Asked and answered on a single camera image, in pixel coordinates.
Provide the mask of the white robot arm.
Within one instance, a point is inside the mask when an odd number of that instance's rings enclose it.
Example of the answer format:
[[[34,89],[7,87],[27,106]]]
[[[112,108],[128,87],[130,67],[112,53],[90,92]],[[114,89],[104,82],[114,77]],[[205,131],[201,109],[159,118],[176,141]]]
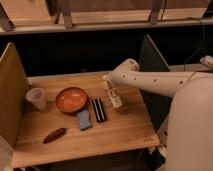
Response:
[[[108,87],[127,85],[172,99],[166,171],[213,171],[213,73],[141,72],[129,58],[104,81]]]

